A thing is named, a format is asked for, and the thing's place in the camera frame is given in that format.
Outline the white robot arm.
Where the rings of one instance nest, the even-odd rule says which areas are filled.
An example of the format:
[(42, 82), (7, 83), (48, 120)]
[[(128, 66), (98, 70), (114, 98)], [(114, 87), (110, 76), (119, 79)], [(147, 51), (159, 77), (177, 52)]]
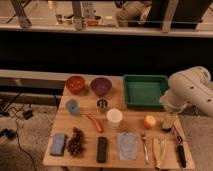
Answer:
[(160, 97), (159, 102), (166, 111), (162, 128), (171, 129), (177, 115), (188, 104), (213, 117), (213, 90), (210, 88), (211, 74), (202, 66), (195, 66), (172, 74), (168, 79), (169, 88)]

